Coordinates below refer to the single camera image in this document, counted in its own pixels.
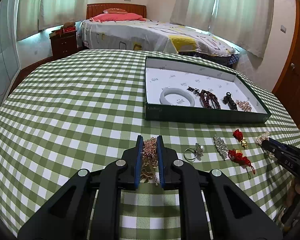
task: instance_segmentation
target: jewelry tray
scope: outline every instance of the jewelry tray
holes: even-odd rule
[[[207,90],[218,98],[221,109],[205,108],[200,97],[188,91],[188,87]],[[172,105],[160,103],[160,95],[166,88],[185,91],[194,99],[194,106],[182,95],[166,95]],[[188,123],[265,123],[270,111],[258,95],[238,75],[212,66],[160,57],[146,57],[145,62],[145,119]],[[251,112],[230,110],[222,102],[227,92],[236,102],[249,101]]]

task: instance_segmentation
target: window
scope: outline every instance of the window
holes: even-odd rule
[[[86,0],[19,0],[17,41],[40,30],[85,18]]]
[[[176,0],[170,21],[208,31],[263,57],[273,4],[274,0]]]

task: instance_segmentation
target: metal screw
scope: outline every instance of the metal screw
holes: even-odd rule
[[[87,174],[88,174],[88,171],[85,170],[85,169],[82,169],[82,170],[79,170],[79,171],[78,171],[78,175],[79,175],[80,177],[84,177],[84,176],[86,176]]]
[[[125,160],[117,160],[117,161],[115,162],[115,164],[116,164],[117,166],[124,166],[124,165],[126,164],[126,161],[125,161]]]
[[[221,170],[217,170],[217,169],[212,170],[211,173],[212,173],[212,175],[215,176],[215,177],[219,177],[219,176],[221,176],[221,174],[222,174]]]
[[[182,160],[175,160],[175,161],[173,162],[173,164],[176,165],[176,166],[178,166],[178,167],[180,167],[180,166],[183,165],[183,161],[182,161]]]

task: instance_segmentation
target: green and white gingham tablecloth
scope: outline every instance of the green and white gingham tablecloth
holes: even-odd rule
[[[185,59],[227,69],[200,58],[162,52],[84,50],[44,64],[32,72],[0,108],[0,217],[16,235],[20,227],[75,172],[96,171],[144,139],[162,135],[166,147],[182,153],[196,142],[205,146],[199,170],[220,169],[266,214],[274,219],[290,185],[291,174],[264,156],[254,143],[265,131],[281,142],[300,147],[300,132],[277,98],[248,84],[272,116],[265,124],[206,125],[144,120],[144,63],[147,55]],[[212,137],[240,148],[232,136],[244,133],[243,151],[256,169],[253,175],[238,164],[223,161]],[[136,192],[122,192],[122,239],[180,238],[177,191],[141,183]]]

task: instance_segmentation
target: black pendant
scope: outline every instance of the black pendant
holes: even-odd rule
[[[226,105],[228,104],[231,110],[238,111],[236,103],[231,98],[231,94],[229,92],[226,93],[226,96],[223,98],[222,102]]]

